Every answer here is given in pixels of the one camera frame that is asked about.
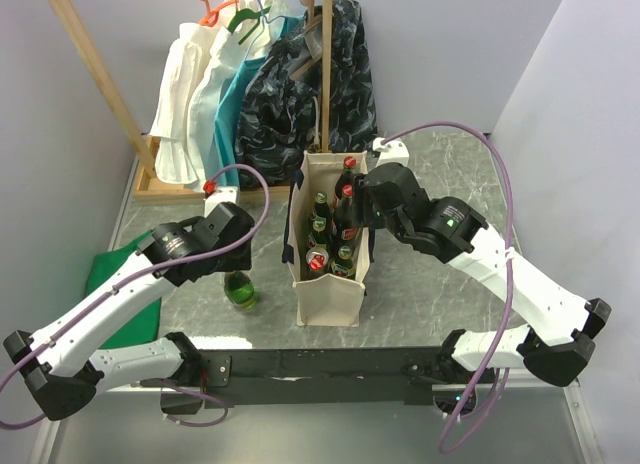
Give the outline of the cola bottle front red cap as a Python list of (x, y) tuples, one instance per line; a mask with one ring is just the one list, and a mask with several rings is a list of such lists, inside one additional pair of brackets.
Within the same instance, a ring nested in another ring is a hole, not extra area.
[(332, 218), (332, 239), (336, 248), (347, 246), (351, 251), (357, 247), (357, 240), (361, 228), (356, 223), (356, 208), (354, 206), (354, 191), (352, 184), (345, 184), (342, 196)]

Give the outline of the green glass bottle yellow label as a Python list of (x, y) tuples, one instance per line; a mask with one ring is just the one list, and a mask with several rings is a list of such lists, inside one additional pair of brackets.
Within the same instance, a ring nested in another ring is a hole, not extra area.
[(327, 194), (322, 191), (316, 192), (309, 217), (310, 223), (313, 224), (316, 220), (322, 220), (325, 224), (329, 224), (331, 217)]

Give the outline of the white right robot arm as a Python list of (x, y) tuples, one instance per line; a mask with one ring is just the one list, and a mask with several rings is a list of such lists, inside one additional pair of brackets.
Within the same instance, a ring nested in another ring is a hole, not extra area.
[(554, 282), (507, 248), (484, 216), (463, 200), (431, 199), (413, 172), (386, 163), (354, 182), (356, 215), (363, 226), (386, 228), (402, 244), (435, 257), (510, 304), (523, 325), (497, 332), (455, 330), (443, 341), (435, 373), (462, 381), (478, 369), (518, 368), (558, 387), (572, 383), (595, 351), (611, 307)]

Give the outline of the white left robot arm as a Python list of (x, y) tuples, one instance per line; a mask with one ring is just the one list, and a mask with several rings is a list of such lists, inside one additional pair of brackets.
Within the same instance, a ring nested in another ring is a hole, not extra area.
[(254, 219), (233, 202), (207, 216), (158, 225), (124, 264), (48, 326), (4, 341), (45, 418), (60, 421), (96, 395), (126, 384), (166, 379), (186, 386), (203, 372), (199, 350), (182, 332), (107, 350), (105, 342), (153, 302), (186, 282), (251, 266)]

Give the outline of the silver blue energy drink can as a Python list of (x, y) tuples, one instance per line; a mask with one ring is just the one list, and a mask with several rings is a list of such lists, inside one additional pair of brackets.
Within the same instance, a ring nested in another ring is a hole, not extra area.
[(306, 254), (306, 279), (313, 280), (323, 276), (327, 272), (329, 254), (324, 247), (315, 246)]

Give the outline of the beige canvas tote bag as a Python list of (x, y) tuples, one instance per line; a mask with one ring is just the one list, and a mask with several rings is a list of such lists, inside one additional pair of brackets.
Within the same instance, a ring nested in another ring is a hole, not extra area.
[(282, 262), (289, 268), (297, 298), (297, 324), (300, 326), (356, 327), (366, 294), (364, 278), (373, 262), (375, 233), (362, 229), (355, 246), (355, 278), (326, 273), (306, 278), (309, 217), (315, 194), (327, 194), (332, 201), (335, 185), (343, 170), (344, 153), (304, 154), (293, 174), (284, 227)]

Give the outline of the green bottle front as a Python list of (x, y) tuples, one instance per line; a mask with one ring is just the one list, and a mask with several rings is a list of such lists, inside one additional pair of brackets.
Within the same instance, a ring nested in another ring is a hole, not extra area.
[(257, 302), (253, 282), (244, 271), (227, 272), (224, 275), (224, 293), (238, 308), (250, 308)]

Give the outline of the dark cola bottle red cap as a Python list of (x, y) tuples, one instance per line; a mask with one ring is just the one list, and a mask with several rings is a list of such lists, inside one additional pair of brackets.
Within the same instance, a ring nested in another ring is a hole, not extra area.
[(348, 155), (343, 160), (341, 174), (334, 186), (333, 205), (337, 207), (342, 199), (342, 191), (345, 185), (353, 184), (354, 171), (356, 169), (357, 160), (354, 156)]

